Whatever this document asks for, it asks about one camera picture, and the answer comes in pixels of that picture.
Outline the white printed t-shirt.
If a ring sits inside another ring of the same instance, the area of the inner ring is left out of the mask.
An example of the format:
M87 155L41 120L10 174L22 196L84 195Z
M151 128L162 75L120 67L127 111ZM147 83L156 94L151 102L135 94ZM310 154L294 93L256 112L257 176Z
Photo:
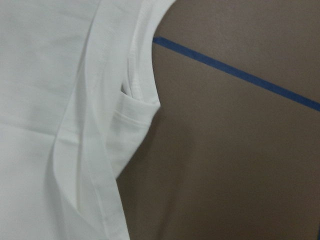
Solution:
M171 0L0 3L0 237L127 240L117 186L160 107Z

